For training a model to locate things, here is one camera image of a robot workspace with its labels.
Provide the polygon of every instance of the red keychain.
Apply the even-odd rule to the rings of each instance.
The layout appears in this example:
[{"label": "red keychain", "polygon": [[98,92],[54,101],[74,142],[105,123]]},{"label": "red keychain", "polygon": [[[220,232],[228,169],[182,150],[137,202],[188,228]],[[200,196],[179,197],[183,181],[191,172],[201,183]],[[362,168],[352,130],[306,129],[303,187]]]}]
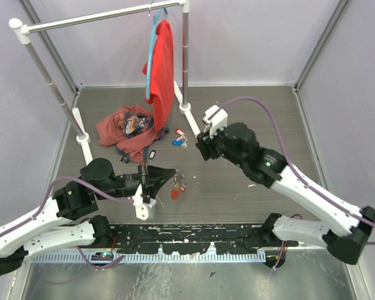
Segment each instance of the red keychain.
[{"label": "red keychain", "polygon": [[179,128],[175,129],[175,132],[178,133],[180,136],[183,136],[185,134],[185,132]]}]

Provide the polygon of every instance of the white wall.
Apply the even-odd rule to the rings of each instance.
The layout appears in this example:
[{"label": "white wall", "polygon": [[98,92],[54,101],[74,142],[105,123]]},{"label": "white wall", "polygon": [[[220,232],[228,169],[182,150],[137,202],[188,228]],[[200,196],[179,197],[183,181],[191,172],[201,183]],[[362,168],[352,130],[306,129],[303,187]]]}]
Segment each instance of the white wall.
[{"label": "white wall", "polygon": [[[17,1],[0,0],[0,225],[12,221],[42,200],[65,117],[29,54],[8,26],[26,20]],[[72,92],[45,53],[43,56],[66,99]],[[10,276],[0,279],[0,299]]]},{"label": "white wall", "polygon": [[[375,208],[375,0],[350,4],[302,96],[332,190]],[[375,297],[375,246],[362,257]]]},{"label": "white wall", "polygon": [[[33,0],[43,22],[147,4],[149,0]],[[189,82],[295,83],[338,0],[191,0]],[[169,9],[181,82],[181,8]],[[55,29],[50,35],[85,86],[144,85],[153,19],[146,12]]]}]

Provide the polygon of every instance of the metal pole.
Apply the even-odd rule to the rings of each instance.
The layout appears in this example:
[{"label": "metal pole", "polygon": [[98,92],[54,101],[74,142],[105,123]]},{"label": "metal pole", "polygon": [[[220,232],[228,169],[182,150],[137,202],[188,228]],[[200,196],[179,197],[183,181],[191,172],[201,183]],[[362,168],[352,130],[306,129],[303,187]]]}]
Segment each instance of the metal pole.
[{"label": "metal pole", "polygon": [[59,92],[56,84],[54,83],[53,79],[51,78],[50,74],[48,73],[48,70],[44,67],[43,62],[41,61],[39,55],[36,53],[35,48],[32,45],[31,39],[29,36],[26,36],[23,34],[23,28],[26,25],[23,25],[21,20],[19,19],[11,19],[8,22],[9,26],[14,30],[14,33],[16,34],[17,38],[21,42],[22,45],[25,45],[27,51],[32,56],[33,61],[35,62],[37,68],[43,75],[44,79],[46,80],[47,84],[50,86],[51,91],[53,92],[54,96],[56,97],[58,103],[62,107],[62,110],[65,112],[65,115],[67,116],[69,122],[71,123],[72,128],[76,131],[78,137],[80,138],[88,138],[89,136],[84,133],[84,131],[79,126],[78,122],[76,121],[74,115],[72,114],[71,110],[69,109],[69,106],[65,102],[63,96]]},{"label": "metal pole", "polygon": [[41,61],[39,55],[37,54],[35,48],[33,47],[32,43],[25,45],[27,51],[32,56],[33,61],[35,62],[37,68],[43,75],[44,79],[46,80],[47,84],[51,88],[51,91],[53,92],[54,96],[56,97],[58,103],[62,107],[62,110],[65,112],[65,115],[67,116],[69,122],[71,123],[72,128],[76,131],[78,136],[84,136],[84,132],[79,126],[78,122],[76,121],[72,111],[70,110],[69,106],[64,100],[64,97],[61,95],[60,91],[58,90],[56,84],[54,83],[53,79],[51,78],[50,74],[48,73],[48,70],[44,67],[43,62]]},{"label": "metal pole", "polygon": [[125,16],[127,14],[141,13],[143,11],[150,11],[159,8],[168,8],[170,6],[184,5],[186,0],[170,0],[163,2],[154,2],[152,4],[145,4],[130,8],[117,9],[116,11],[102,12],[99,14],[92,14],[90,16],[74,17],[68,20],[50,22],[46,24],[35,24],[27,26],[27,28],[22,30],[23,34],[36,33],[38,31],[49,30],[54,28],[66,27],[70,25],[82,24],[87,22],[93,22],[97,20],[109,19],[118,16]]},{"label": "metal pole", "polygon": [[[41,23],[41,20],[38,14],[36,13],[33,5],[31,4],[31,0],[18,0],[18,2],[24,9],[29,20],[31,20],[34,24]],[[69,87],[72,89],[74,93],[76,93],[77,92],[76,84],[74,80],[72,79],[72,76],[70,75],[66,65],[64,64],[64,61],[61,59],[60,55],[58,54],[56,47],[54,47],[54,44],[51,41],[51,38],[49,37],[49,34],[44,31],[41,31],[39,32],[39,35],[47,51],[49,52],[52,60],[57,64],[58,69],[61,71],[62,75],[67,81]]]},{"label": "metal pole", "polygon": [[182,106],[188,105],[189,12],[182,13]]}]

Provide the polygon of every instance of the gray floor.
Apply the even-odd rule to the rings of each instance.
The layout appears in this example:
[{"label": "gray floor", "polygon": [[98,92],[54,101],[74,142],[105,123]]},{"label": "gray floor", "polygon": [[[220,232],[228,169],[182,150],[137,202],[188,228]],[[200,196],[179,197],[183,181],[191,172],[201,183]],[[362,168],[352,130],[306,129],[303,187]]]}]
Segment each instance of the gray floor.
[{"label": "gray floor", "polygon": [[347,269],[320,250],[287,252],[274,272],[261,263],[33,264],[24,300],[355,299]]},{"label": "gray floor", "polygon": [[[304,133],[303,125],[290,87],[191,87],[189,102],[192,113],[199,122],[204,111],[214,104],[238,96],[254,96],[264,101],[273,111],[293,162],[311,179],[317,181],[314,164]],[[93,158],[107,158],[116,174],[134,173],[137,165],[120,162],[121,156],[114,147],[103,148],[98,144],[95,125],[100,120],[124,105],[140,104],[144,107],[142,88],[83,89],[77,103],[81,111],[86,131],[91,135]],[[228,110],[229,124],[242,121],[255,131],[257,139],[267,148],[280,151],[274,129],[267,114],[253,102],[241,102]],[[157,216],[150,223],[213,223],[213,222],[263,222],[269,213],[292,215],[300,213],[306,219],[313,215],[295,202],[280,194],[253,184],[236,166],[224,159],[204,162],[194,146],[194,137],[184,116],[174,105],[167,123],[171,132],[161,141],[155,142],[151,149],[157,151],[152,165],[164,168],[177,168],[184,171],[187,191],[177,201],[170,197],[172,186],[165,185],[159,192],[163,204],[157,209]],[[175,128],[187,132],[187,148],[172,146],[176,139]],[[84,166],[80,146],[75,141],[75,133],[70,131],[58,176],[79,175]],[[111,223],[138,223],[134,210],[110,201],[101,201],[96,214],[108,217]]]}]

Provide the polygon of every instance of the white pole connector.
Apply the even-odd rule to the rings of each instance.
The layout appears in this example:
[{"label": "white pole connector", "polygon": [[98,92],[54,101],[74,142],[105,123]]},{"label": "white pole connector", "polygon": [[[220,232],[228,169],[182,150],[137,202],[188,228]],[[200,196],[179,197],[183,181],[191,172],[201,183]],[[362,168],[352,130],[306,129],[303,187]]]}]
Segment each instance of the white pole connector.
[{"label": "white pole connector", "polygon": [[190,0],[185,0],[185,4],[182,6],[182,13],[190,13]]},{"label": "white pole connector", "polygon": [[14,30],[21,44],[27,45],[31,42],[31,39],[28,36],[28,27],[23,25],[23,22],[20,19],[13,18],[8,24]]}]

